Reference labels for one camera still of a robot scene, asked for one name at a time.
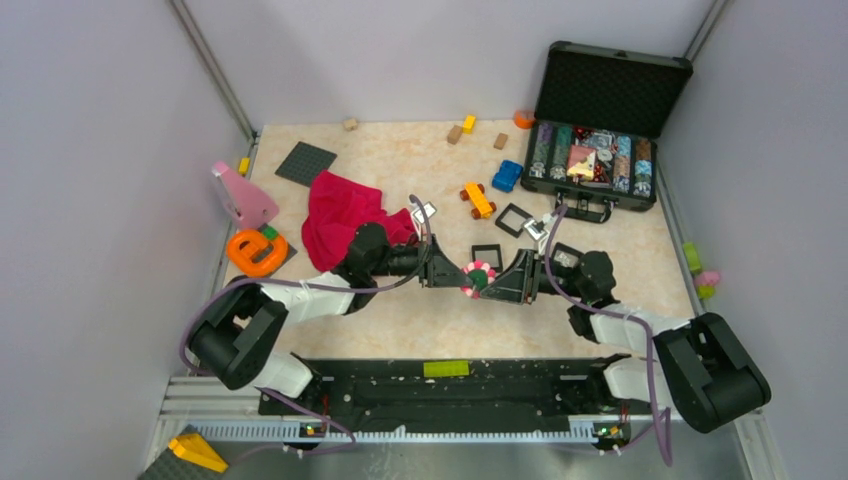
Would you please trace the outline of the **pink flower brooch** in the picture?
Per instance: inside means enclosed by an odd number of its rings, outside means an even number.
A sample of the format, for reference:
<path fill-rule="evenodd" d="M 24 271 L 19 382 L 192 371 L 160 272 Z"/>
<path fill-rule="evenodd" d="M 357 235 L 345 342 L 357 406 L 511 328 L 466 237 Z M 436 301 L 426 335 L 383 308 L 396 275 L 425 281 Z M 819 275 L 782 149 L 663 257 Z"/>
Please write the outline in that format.
<path fill-rule="evenodd" d="M 474 260 L 462 268 L 462 272 L 471 281 L 469 286 L 461 287 L 461 290 L 470 298 L 477 299 L 488 285 L 494 282 L 496 271 L 488 262 Z"/>

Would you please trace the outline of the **magenta garment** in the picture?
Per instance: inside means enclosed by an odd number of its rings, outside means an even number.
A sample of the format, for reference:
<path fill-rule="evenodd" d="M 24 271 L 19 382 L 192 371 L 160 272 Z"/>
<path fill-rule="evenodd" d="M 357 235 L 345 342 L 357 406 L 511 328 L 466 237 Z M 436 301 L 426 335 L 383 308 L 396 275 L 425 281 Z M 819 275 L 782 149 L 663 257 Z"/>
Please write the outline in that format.
<path fill-rule="evenodd" d="M 336 267 L 348 253 L 356 230 L 376 223 L 386 232 L 389 244 L 407 245 L 418 240 L 410 213 L 383 208 L 383 192 L 327 170 L 313 181 L 308 196 L 308 215 L 301 238 L 314 268 L 325 272 Z"/>

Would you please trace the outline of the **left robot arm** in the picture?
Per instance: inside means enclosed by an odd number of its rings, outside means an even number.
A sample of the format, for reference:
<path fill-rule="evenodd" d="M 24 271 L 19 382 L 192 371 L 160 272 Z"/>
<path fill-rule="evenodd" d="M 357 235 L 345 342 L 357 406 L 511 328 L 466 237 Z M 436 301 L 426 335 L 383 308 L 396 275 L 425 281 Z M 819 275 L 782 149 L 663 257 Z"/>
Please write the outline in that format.
<path fill-rule="evenodd" d="M 415 245 L 391 246 L 384 227 L 360 226 L 342 262 L 305 281 L 244 277 L 217 292 L 190 323 L 181 354 L 200 362 L 196 373 L 213 376 L 232 391 L 274 388 L 297 413 L 319 404 L 320 386 L 312 370 L 294 355 L 274 352 L 285 325 L 328 316 L 345 316 L 365 308 L 379 293 L 377 278 L 397 277 L 402 286 L 414 279 L 425 288 L 461 288 L 470 277 L 426 235 Z"/>

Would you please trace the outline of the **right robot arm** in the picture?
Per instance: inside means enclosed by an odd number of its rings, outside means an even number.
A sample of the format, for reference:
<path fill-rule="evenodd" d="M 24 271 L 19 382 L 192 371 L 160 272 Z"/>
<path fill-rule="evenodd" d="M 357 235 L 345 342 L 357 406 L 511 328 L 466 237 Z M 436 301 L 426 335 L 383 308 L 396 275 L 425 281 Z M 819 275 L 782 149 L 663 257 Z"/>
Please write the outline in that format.
<path fill-rule="evenodd" d="M 471 267 L 472 294 L 530 304 L 540 293 L 565 293 L 568 321 L 578 336 L 632 351 L 586 385 L 594 409 L 612 412 L 625 400 L 655 399 L 659 408 L 709 433 L 771 401 L 768 380 L 721 315 L 676 318 L 628 306 L 612 295 L 616 280 L 607 253 L 563 245 L 555 250 L 572 253 L 572 262 L 522 249 L 499 274 Z"/>

